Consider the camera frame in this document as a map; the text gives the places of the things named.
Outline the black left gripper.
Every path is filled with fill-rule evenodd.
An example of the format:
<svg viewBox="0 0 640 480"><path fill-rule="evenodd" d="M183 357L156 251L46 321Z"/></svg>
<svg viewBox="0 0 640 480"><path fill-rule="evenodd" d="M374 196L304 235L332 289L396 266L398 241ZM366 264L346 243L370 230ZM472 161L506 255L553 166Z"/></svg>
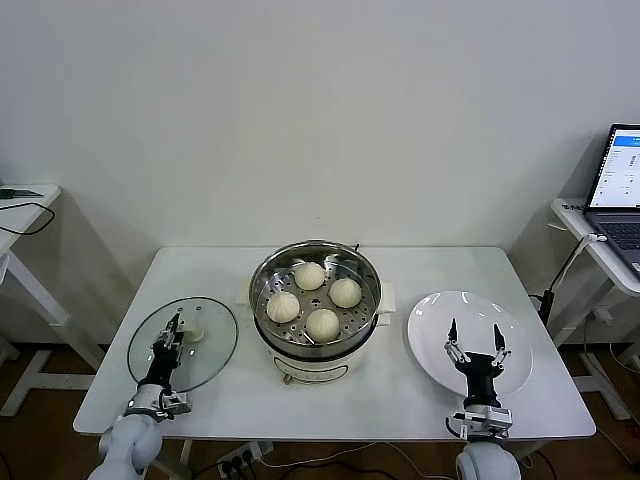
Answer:
<svg viewBox="0 0 640 480"><path fill-rule="evenodd" d="M143 378L144 384L160 385L170 388L170 379L179 365L179 357L184 344L184 323L175 314L155 337L151 349L153 359Z"/></svg>

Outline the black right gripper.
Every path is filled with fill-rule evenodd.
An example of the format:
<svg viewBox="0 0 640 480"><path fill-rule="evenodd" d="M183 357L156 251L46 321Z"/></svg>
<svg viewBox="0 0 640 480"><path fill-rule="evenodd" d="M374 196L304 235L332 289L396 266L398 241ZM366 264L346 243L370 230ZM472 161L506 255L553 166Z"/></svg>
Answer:
<svg viewBox="0 0 640 480"><path fill-rule="evenodd" d="M506 340L498 324L493 325L493 333L496 349L494 357L483 353L465 353L458 343L456 319L451 321L444 349L449 359L456 364L456 369L466 378L466 401L497 400L494 379L501 374L503 363L511 351L506 348Z"/></svg>

